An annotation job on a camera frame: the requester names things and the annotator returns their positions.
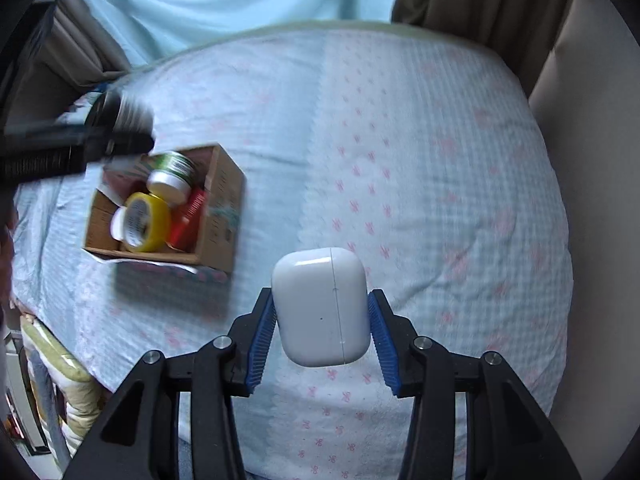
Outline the green lid white jar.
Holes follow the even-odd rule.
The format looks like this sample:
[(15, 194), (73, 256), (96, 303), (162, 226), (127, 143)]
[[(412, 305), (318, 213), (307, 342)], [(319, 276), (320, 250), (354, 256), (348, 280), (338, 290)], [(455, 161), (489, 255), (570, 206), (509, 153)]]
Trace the green lid white jar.
[(179, 152), (168, 152), (157, 159), (146, 180), (149, 192), (170, 206), (181, 206), (188, 200), (196, 177), (194, 162)]

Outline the yellow tape roll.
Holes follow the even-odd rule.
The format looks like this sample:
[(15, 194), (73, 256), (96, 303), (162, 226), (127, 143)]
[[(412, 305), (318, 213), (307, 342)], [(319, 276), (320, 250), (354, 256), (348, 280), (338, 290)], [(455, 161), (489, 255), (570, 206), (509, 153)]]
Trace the yellow tape roll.
[(130, 252), (159, 252), (171, 227), (171, 211), (161, 198), (137, 192), (125, 205), (122, 244)]

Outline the red medicine box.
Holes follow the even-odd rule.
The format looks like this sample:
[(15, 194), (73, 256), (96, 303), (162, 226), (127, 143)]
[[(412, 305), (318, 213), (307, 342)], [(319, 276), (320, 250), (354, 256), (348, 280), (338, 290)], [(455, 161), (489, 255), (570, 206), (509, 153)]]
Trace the red medicine box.
[(204, 188), (194, 188), (188, 200), (171, 216), (167, 245), (178, 252), (192, 252), (198, 241), (202, 211), (206, 203)]

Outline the white earbuds case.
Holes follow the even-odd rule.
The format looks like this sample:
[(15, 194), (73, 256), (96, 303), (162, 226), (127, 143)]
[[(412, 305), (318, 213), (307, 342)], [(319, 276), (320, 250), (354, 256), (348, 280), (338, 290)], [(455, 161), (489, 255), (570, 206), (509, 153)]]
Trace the white earbuds case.
[(366, 272), (347, 249), (291, 252), (274, 266), (271, 292), (286, 356), (303, 367), (345, 365), (370, 346)]

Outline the green floral quilt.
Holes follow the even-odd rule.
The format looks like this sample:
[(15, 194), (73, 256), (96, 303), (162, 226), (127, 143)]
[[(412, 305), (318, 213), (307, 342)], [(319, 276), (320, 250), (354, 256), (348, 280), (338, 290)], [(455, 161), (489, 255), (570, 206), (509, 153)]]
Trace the green floral quilt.
[(101, 414), (105, 390), (34, 316), (21, 316), (21, 335), (40, 425), (65, 469)]

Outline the left brown curtain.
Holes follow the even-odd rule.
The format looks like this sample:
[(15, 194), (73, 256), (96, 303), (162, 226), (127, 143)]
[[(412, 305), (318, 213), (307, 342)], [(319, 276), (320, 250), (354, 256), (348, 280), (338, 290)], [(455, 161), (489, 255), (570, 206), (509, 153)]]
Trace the left brown curtain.
[(1, 0), (1, 88), (11, 87), (34, 58), (76, 88), (131, 68), (84, 0)]

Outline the brown curtain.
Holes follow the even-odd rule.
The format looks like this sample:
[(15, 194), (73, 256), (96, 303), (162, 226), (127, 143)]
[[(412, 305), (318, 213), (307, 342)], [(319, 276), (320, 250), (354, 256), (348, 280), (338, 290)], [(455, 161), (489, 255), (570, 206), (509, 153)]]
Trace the brown curtain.
[(11, 87), (34, 58), (76, 88), (131, 68), (84, 0), (1, 0), (1, 88)]
[(392, 21), (495, 51), (531, 94), (572, 0), (395, 0)]

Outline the open cardboard box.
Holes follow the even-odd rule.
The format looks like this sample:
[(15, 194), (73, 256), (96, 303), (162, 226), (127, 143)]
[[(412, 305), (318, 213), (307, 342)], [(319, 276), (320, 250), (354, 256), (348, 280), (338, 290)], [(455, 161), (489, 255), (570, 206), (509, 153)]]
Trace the open cardboard box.
[(130, 162), (110, 162), (104, 167), (91, 204), (84, 249), (102, 260), (176, 266), (193, 273), (209, 268), (229, 274), (233, 270), (244, 174), (219, 144), (170, 152), (179, 152), (194, 162), (196, 177), (192, 191), (204, 188), (206, 192), (198, 241), (192, 252), (178, 252), (167, 243), (159, 252), (130, 252), (122, 241), (113, 240), (110, 233), (112, 215), (119, 207), (125, 207), (132, 194), (151, 194), (146, 180), (160, 155), (168, 152), (138, 156)]

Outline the light blue checkered bedsheet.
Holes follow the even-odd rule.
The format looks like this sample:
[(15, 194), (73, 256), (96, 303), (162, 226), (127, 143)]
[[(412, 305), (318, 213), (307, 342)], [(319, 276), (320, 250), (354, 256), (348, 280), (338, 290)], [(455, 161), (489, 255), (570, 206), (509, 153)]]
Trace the light blue checkered bedsheet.
[(261, 32), (120, 80), (160, 151), (219, 143), (246, 179), (230, 278), (82, 248), (101, 174), (17, 194), (14, 290), (114, 388), (145, 350), (197, 349), (294, 250), (354, 252), (372, 288), (447, 349), (501, 353), (544, 410), (572, 296), (565, 209), (518, 80), (490, 52), (393, 27)]

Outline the right brown curtain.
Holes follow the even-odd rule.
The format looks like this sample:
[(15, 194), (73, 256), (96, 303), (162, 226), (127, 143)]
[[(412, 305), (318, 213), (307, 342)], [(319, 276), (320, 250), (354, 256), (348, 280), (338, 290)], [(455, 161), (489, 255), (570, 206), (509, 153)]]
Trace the right brown curtain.
[(392, 21), (495, 51), (531, 94), (572, 0), (395, 0)]

